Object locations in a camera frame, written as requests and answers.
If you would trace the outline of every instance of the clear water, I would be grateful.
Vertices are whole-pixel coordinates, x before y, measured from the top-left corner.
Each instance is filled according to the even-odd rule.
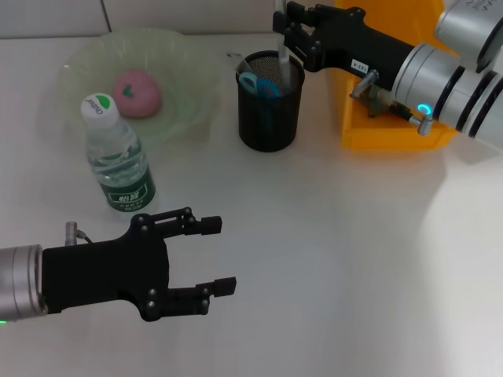
[[[96,179],[108,187],[132,185],[149,168],[138,136],[122,119],[106,130],[88,129],[86,154]]]

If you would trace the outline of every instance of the green bowl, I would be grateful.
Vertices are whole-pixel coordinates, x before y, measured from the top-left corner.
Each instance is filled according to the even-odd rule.
[[[133,68],[147,71],[163,95],[163,107],[154,116],[125,118],[147,148],[209,116],[218,71],[201,48],[174,31],[126,29],[94,39],[61,69],[57,99],[64,121],[83,134],[83,99],[92,93],[112,95],[116,77]]]

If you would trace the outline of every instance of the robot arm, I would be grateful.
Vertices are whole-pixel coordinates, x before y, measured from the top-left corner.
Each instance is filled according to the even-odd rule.
[[[236,278],[168,288],[164,239],[220,233],[222,219],[197,221],[190,208],[141,214],[117,240],[45,249],[39,245],[0,251],[0,319],[11,321],[99,302],[126,300],[151,322],[162,317],[207,314],[210,296],[232,295]]]
[[[365,10],[323,5],[305,10],[290,2],[274,14],[274,30],[308,71],[341,68],[370,86],[391,110],[428,134],[438,120],[469,137],[503,148],[503,76],[488,67],[503,44],[503,2],[458,0],[437,24],[435,36],[453,51],[408,43],[365,25]],[[314,27],[311,35],[302,24]],[[422,114],[419,119],[410,111]]]

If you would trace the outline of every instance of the blue led light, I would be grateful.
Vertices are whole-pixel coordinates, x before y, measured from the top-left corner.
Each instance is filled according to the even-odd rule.
[[[433,112],[433,110],[431,109],[431,106],[429,104],[418,104],[417,110],[419,112],[422,112],[425,115],[431,115]]]

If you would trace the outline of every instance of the white bottle cap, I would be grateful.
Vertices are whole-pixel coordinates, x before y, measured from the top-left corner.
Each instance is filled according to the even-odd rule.
[[[114,126],[119,120],[119,110],[108,94],[92,94],[80,105],[80,112],[87,126],[92,129]]]

